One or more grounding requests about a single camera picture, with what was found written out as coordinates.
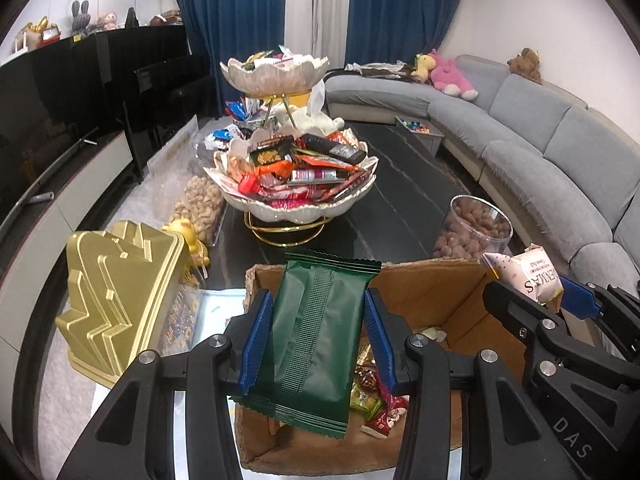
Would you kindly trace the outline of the white plush tissue holder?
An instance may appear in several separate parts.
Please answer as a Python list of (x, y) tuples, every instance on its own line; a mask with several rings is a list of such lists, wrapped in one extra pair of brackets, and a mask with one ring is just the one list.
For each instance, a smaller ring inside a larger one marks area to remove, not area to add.
[(326, 83), (321, 79), (309, 92), (287, 96), (273, 109), (273, 114), (282, 127), (292, 126), (300, 133), (315, 132), (327, 136), (343, 130), (344, 119), (331, 118), (324, 111), (324, 104)]

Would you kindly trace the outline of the yellow bear figurine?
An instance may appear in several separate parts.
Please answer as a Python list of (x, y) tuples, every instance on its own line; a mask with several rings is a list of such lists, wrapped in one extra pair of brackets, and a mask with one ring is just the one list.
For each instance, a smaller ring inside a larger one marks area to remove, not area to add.
[(205, 244), (198, 238), (198, 232), (196, 232), (195, 226), (187, 218), (179, 218), (172, 220), (160, 228), (164, 232), (174, 232), (181, 234), (186, 240), (186, 246), (189, 248), (189, 252), (194, 266), (199, 268), (203, 275), (207, 278), (207, 268), (210, 265), (210, 259), (208, 249)]

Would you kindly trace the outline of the pink plush toy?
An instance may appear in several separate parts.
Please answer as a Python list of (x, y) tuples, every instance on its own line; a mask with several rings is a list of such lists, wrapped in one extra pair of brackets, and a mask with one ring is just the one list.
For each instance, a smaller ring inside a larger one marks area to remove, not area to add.
[(436, 90), (454, 96), (462, 100), (474, 101), (478, 92), (471, 81), (465, 78), (453, 58), (444, 58), (437, 50), (433, 49), (430, 55), (435, 60), (435, 67), (431, 70), (430, 76)]

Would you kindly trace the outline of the white sheer curtain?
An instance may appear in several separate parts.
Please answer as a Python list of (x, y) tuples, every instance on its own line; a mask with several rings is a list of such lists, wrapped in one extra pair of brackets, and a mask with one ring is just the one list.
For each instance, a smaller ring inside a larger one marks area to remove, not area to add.
[(349, 0), (285, 0), (284, 45), (294, 53), (345, 64)]

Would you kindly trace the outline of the gold lidded candy container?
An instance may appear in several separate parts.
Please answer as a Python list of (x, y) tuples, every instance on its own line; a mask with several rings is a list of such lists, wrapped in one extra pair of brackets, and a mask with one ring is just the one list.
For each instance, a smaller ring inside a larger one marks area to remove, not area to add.
[(203, 272), (181, 234), (122, 220), (74, 233), (66, 260), (70, 307), (55, 325), (76, 372), (111, 388), (144, 350), (186, 351), (198, 307), (184, 295)]

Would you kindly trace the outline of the dark green snack pack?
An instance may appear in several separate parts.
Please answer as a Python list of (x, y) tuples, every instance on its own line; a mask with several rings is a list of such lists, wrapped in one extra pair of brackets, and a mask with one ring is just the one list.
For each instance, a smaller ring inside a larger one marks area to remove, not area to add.
[(307, 249), (285, 259), (255, 385), (236, 400), (288, 426), (341, 440), (364, 294), (382, 263)]

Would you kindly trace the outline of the orange white snack packet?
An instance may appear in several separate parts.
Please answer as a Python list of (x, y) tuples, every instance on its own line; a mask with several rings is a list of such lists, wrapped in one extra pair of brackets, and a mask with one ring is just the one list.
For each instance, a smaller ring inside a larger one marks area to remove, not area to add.
[(498, 281), (512, 286), (554, 313), (559, 312), (564, 288), (559, 273), (542, 246), (530, 244), (516, 256), (484, 252), (480, 263)]

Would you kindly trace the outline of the small red candy packet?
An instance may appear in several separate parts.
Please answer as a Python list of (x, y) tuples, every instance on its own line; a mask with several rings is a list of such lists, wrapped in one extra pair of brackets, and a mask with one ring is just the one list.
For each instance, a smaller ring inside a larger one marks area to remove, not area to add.
[(407, 409), (402, 405), (396, 406), (396, 408), (388, 406), (379, 411), (371, 420), (365, 422), (360, 427), (360, 431), (375, 439), (386, 439), (390, 434), (390, 430), (406, 413)]

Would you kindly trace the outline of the pale green candy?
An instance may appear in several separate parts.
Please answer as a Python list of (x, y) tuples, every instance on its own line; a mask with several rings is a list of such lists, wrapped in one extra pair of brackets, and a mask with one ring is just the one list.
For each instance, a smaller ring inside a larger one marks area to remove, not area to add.
[(434, 326), (420, 330), (420, 334), (432, 341), (436, 341), (438, 344), (443, 344), (447, 339), (447, 333)]

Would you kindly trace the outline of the clear jar of nuts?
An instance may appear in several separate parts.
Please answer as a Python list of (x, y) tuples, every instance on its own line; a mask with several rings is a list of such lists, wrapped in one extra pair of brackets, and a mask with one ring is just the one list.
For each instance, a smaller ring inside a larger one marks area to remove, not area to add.
[(484, 252), (503, 254), (513, 235), (509, 218), (487, 200), (454, 196), (433, 247), (434, 258), (477, 260)]

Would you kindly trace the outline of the grey bunny plush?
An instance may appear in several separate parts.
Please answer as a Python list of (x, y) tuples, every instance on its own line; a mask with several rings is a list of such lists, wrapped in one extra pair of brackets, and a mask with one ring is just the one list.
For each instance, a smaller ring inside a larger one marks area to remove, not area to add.
[(80, 2), (75, 0), (72, 3), (72, 24), (70, 25), (72, 35), (85, 36), (90, 21), (91, 15), (89, 14), (89, 1), (84, 0), (83, 2)]

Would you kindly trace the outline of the brown teddy bear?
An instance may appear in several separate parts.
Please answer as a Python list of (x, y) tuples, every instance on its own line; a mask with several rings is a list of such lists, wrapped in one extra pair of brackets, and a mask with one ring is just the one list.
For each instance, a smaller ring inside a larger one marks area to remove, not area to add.
[(511, 74), (541, 84), (540, 58), (535, 50), (523, 48), (517, 56), (510, 58), (506, 65), (509, 66)]

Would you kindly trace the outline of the red pink snack bag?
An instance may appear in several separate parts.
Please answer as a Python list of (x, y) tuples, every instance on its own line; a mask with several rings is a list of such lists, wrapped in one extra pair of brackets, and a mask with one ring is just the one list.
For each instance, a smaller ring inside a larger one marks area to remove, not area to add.
[(409, 397), (394, 396), (390, 393), (381, 379), (378, 379), (378, 394), (383, 401), (383, 406), (374, 416), (375, 422), (385, 422), (387, 426), (394, 426), (401, 417), (408, 412)]

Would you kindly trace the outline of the yellow green snack packet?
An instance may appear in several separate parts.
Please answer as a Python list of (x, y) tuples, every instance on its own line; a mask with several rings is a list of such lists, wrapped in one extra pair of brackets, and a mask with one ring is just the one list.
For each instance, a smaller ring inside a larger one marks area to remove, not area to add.
[(349, 396), (349, 408), (359, 413), (368, 422), (382, 408), (383, 401), (376, 393), (367, 392), (358, 382), (352, 383)]

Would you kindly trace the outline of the bag of peanuts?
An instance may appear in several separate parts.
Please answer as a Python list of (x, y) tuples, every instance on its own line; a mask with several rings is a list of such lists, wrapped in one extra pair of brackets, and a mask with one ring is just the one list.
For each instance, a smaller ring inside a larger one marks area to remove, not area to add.
[(213, 246), (222, 206), (224, 198), (215, 182), (209, 177), (194, 176), (186, 182), (170, 220), (188, 219), (198, 239), (207, 246)]

